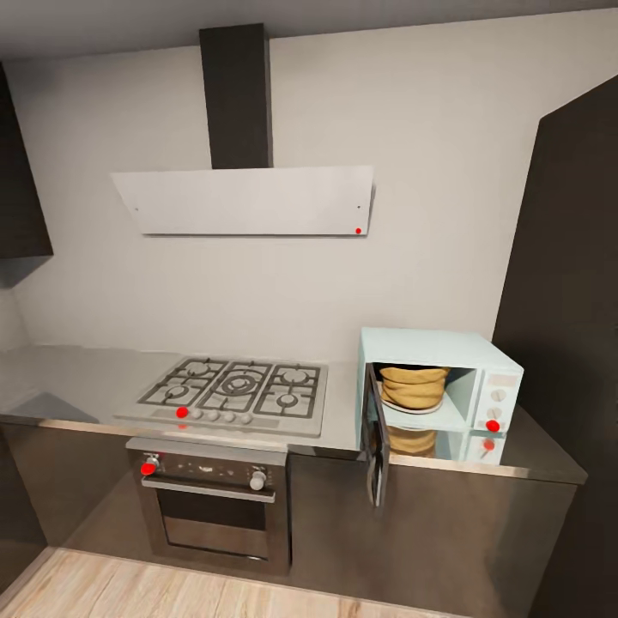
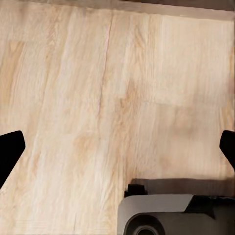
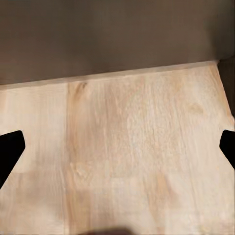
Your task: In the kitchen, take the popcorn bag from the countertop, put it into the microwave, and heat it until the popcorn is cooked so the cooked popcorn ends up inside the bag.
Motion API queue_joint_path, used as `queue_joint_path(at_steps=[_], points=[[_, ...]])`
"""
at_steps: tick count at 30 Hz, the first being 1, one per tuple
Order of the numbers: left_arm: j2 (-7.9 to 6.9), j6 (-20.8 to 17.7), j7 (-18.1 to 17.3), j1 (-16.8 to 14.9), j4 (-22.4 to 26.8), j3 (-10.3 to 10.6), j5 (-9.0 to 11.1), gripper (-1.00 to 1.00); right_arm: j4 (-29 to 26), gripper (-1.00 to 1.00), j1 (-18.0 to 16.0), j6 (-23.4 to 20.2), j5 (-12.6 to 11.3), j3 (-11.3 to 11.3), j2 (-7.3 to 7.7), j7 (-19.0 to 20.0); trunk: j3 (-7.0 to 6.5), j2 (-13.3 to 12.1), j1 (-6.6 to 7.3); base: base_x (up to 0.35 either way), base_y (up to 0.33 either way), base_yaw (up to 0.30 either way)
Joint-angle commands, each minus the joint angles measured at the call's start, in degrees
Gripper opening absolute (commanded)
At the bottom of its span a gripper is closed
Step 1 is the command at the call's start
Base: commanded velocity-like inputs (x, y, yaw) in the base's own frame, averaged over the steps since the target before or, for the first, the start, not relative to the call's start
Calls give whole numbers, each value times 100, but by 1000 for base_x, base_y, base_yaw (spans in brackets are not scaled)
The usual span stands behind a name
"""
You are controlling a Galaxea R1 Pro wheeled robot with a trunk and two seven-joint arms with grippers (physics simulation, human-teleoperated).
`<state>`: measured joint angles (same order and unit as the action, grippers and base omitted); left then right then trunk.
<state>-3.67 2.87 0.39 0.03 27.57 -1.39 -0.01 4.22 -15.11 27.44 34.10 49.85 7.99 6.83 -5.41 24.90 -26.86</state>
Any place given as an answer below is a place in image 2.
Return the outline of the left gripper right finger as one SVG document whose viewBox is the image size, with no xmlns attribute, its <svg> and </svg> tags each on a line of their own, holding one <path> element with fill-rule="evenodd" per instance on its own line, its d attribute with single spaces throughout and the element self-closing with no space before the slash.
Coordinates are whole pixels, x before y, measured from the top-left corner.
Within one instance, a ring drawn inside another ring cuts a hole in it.
<svg viewBox="0 0 235 235">
<path fill-rule="evenodd" d="M 235 169 L 235 132 L 224 130 L 219 147 Z"/>
</svg>

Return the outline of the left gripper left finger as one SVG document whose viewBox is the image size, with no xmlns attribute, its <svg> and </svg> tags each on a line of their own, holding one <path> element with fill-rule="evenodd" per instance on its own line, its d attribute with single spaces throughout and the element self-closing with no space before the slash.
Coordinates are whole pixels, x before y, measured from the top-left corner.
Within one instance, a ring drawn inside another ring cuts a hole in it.
<svg viewBox="0 0 235 235">
<path fill-rule="evenodd" d="M 25 150 L 21 130 L 0 136 L 0 189 Z"/>
</svg>

